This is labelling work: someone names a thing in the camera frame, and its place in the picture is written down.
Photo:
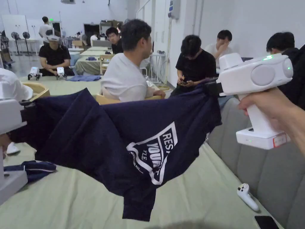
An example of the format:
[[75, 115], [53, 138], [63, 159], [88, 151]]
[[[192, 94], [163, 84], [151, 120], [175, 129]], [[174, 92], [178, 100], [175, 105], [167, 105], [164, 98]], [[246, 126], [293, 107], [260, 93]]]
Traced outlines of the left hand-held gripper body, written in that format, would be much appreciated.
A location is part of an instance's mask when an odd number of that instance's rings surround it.
[[[21, 111], [24, 107], [16, 100], [0, 101], [0, 134], [25, 126]], [[27, 174], [22, 171], [4, 171], [3, 148], [0, 147], [0, 204], [11, 198], [28, 183]]]

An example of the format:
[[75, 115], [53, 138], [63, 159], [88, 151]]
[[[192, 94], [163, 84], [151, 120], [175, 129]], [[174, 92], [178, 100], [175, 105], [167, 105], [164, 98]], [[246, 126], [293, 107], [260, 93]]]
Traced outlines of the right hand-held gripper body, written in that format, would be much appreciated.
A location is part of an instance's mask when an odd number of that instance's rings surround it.
[[[237, 53], [224, 55], [219, 60], [220, 72], [216, 79], [219, 96], [247, 95], [284, 84], [293, 77], [292, 62], [287, 55], [273, 54], [243, 61]], [[272, 127], [267, 116], [256, 105], [247, 108], [252, 126], [236, 132], [240, 144], [270, 150], [290, 141], [281, 130]]]

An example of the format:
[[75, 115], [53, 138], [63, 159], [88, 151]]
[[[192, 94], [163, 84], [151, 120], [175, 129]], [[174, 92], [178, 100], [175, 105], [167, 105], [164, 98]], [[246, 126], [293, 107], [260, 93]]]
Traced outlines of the person's right hand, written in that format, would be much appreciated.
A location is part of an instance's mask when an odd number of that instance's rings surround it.
[[241, 99], [238, 107], [247, 114], [246, 109], [251, 105], [256, 105], [276, 130], [293, 134], [300, 131], [304, 134], [304, 110], [294, 105], [278, 88], [251, 93]]

